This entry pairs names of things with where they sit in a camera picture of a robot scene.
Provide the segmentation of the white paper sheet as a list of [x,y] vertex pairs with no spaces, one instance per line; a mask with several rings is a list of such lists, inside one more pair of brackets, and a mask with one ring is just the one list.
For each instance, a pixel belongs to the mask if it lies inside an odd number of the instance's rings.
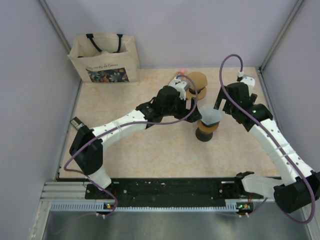
[[214,108],[212,104],[205,104],[200,109],[201,121],[205,123],[214,123],[222,120],[223,114],[218,109]]

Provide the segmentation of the brown paper coffee filter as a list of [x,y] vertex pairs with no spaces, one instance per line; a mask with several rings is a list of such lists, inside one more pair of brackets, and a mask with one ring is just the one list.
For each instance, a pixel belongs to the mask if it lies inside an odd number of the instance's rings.
[[192,91],[195,91],[195,90],[197,90],[198,92],[202,91],[208,85],[207,77],[202,72],[199,72],[199,71],[190,72],[187,76],[194,83],[194,84],[192,83],[190,84],[190,89]]

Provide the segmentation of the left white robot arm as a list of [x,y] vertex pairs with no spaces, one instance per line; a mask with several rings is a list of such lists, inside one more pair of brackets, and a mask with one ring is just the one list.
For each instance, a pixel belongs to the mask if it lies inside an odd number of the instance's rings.
[[103,167],[104,150],[124,137],[154,125],[164,125],[164,117],[174,117],[175,123],[194,123],[201,118],[197,103],[200,98],[197,80],[191,75],[177,75],[163,86],[150,101],[138,105],[128,114],[98,127],[83,125],[77,131],[69,149],[82,174],[96,186],[102,198],[114,191],[112,180]]

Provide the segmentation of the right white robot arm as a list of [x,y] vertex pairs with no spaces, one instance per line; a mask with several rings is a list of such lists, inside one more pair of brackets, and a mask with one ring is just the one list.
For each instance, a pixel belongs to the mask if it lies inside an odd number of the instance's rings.
[[239,173],[240,179],[233,185],[233,192],[239,198],[250,193],[274,200],[285,213],[292,213],[311,205],[314,211],[320,197],[320,174],[306,164],[280,132],[268,108],[256,104],[255,79],[243,71],[237,74],[237,81],[222,85],[214,108],[219,109],[225,100],[223,112],[251,134],[263,147],[278,172],[280,179],[260,176],[254,172]]

